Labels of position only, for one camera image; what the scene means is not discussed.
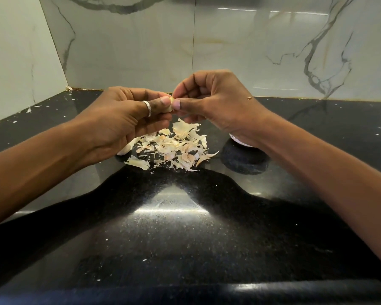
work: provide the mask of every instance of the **wall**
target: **wall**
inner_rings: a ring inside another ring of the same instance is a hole
[[[41,0],[72,87],[165,92],[229,68],[255,96],[381,100],[381,0]]]
[[[66,86],[39,0],[0,0],[0,119]]]

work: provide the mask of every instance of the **silver ring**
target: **silver ring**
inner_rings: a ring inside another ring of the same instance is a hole
[[[151,105],[146,100],[142,100],[142,102],[147,105],[147,108],[148,108],[148,117],[151,117]]]

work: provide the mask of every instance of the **black granite countertop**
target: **black granite countertop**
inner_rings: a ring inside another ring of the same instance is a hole
[[[0,151],[73,118],[99,94],[64,92],[0,121]],[[258,100],[381,171],[381,102]],[[128,155],[113,157],[1,224],[0,296],[297,281],[344,286],[337,280],[358,283],[356,291],[381,288],[380,261],[310,189],[209,122],[200,133],[211,153],[220,152],[198,172],[151,173],[125,166]]]

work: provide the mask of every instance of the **fingernail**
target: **fingernail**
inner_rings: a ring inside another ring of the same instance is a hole
[[[171,104],[171,99],[169,98],[169,96],[164,96],[161,97],[161,102],[163,102],[165,106],[168,106]]]
[[[174,110],[180,110],[180,107],[181,107],[181,101],[177,100],[177,99],[173,100],[173,102],[172,102],[172,108]]]

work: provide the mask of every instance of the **left hand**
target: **left hand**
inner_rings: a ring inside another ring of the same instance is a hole
[[[142,101],[149,102],[148,108]],[[169,95],[148,89],[110,87],[71,123],[77,125],[90,151],[85,165],[112,157],[135,137],[154,133],[169,126],[170,113],[161,113],[169,107]]]

